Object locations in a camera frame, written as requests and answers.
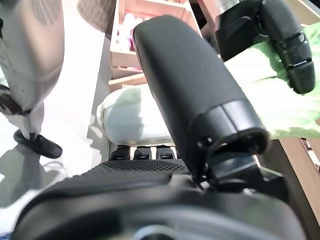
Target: wicker basket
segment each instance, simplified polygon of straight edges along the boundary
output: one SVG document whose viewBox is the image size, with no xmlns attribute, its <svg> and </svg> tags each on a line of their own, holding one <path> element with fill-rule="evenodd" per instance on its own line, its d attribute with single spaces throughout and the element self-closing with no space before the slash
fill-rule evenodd
<svg viewBox="0 0 320 240">
<path fill-rule="evenodd" d="M 110 38 L 115 18 L 116 0 L 79 0 L 77 9 L 82 17 Z"/>
</svg>

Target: black robotic finger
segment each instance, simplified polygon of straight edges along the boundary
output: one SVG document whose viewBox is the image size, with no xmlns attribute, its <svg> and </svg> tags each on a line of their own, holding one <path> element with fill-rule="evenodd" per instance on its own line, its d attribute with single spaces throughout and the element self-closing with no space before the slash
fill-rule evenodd
<svg viewBox="0 0 320 240">
<path fill-rule="evenodd" d="M 298 19 L 283 0 L 263 0 L 260 18 L 288 73 L 290 86 L 298 94 L 311 92 L 316 86 L 315 67 Z"/>
<path fill-rule="evenodd" d="M 118 145 L 117 149 L 111 153 L 109 161 L 130 160 L 130 147 Z"/>
<path fill-rule="evenodd" d="M 138 146 L 134 152 L 133 160 L 151 160 L 152 153 L 149 146 Z"/>
<path fill-rule="evenodd" d="M 187 24 L 154 17 L 139 24 L 133 38 L 151 93 L 196 181 L 222 144 L 238 143 L 251 154 L 267 149 L 268 132 L 247 97 L 217 52 Z"/>
<path fill-rule="evenodd" d="M 156 159 L 176 159 L 174 151 L 169 146 L 156 146 Z"/>
</svg>

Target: camera lens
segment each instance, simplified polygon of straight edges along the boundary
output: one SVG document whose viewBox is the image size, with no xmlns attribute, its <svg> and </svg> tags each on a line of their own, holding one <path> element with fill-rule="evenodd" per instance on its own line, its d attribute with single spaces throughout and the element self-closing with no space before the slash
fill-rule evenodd
<svg viewBox="0 0 320 240">
<path fill-rule="evenodd" d="M 165 225 L 148 225 L 140 228 L 132 240 L 176 240 L 175 231 Z"/>
<path fill-rule="evenodd" d="M 175 240 L 170 236 L 161 233 L 155 233 L 141 238 L 141 240 Z"/>
</svg>

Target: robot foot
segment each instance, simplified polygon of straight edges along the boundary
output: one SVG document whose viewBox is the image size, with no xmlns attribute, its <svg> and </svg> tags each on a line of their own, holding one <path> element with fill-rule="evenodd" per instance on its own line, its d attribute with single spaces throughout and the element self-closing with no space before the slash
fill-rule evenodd
<svg viewBox="0 0 320 240">
<path fill-rule="evenodd" d="M 56 143 L 46 139 L 42 135 L 37 135 L 34 139 L 26 139 L 20 130 L 17 130 L 13 138 L 19 144 L 23 144 L 35 153 L 50 159 L 57 159 L 62 154 L 62 148 Z"/>
</svg>

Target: wooden crate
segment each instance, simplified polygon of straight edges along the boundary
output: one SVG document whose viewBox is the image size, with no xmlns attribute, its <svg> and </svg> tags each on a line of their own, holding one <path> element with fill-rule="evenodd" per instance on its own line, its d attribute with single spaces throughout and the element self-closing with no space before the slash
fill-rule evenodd
<svg viewBox="0 0 320 240">
<path fill-rule="evenodd" d="M 127 77 L 141 72 L 136 53 L 134 51 L 123 52 L 117 47 L 119 24 L 122 24 L 126 13 L 132 13 L 136 18 L 172 15 L 183 20 L 201 36 L 199 26 L 188 0 L 176 0 L 176 2 L 166 0 L 117 0 L 110 43 L 113 79 L 117 76 Z M 127 70 L 126 68 L 128 67 L 137 69 Z"/>
</svg>

